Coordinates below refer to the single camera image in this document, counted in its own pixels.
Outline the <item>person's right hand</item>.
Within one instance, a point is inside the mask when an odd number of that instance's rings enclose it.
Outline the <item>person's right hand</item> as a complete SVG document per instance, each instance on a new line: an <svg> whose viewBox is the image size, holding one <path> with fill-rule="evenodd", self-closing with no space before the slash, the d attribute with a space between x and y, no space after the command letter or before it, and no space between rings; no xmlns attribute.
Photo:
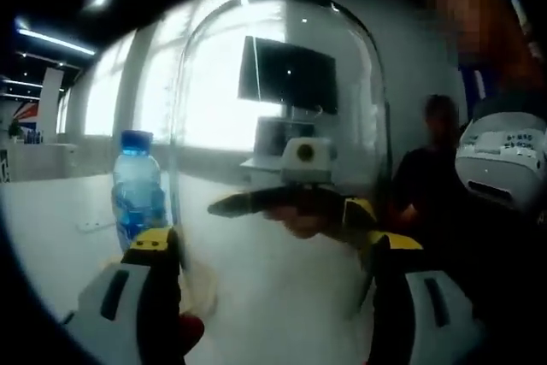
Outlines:
<svg viewBox="0 0 547 365"><path fill-rule="evenodd" d="M321 234L340 242L344 241L339 226L321 215L304 215L298 208L291 206L269 209L264 215L271 221L281 223L296 238L309 239Z"/></svg>

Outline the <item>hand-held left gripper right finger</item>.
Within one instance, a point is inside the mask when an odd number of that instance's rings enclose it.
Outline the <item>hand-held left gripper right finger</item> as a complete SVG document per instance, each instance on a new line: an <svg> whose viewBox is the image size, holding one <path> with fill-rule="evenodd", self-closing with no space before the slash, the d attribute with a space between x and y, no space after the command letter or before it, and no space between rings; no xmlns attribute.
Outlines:
<svg viewBox="0 0 547 365"><path fill-rule="evenodd" d="M486 331L472 301L416 240L372 231L365 257L369 364L464 364L480 349Z"/></svg>

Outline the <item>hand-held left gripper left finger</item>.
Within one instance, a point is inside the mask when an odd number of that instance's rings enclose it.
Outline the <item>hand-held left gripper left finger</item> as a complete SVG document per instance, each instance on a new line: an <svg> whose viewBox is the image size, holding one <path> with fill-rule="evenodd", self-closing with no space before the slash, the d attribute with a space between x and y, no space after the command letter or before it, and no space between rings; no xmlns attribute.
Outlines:
<svg viewBox="0 0 547 365"><path fill-rule="evenodd" d="M140 233L80 293L68 334L100 364L181 364L182 252L171 227Z"/></svg>

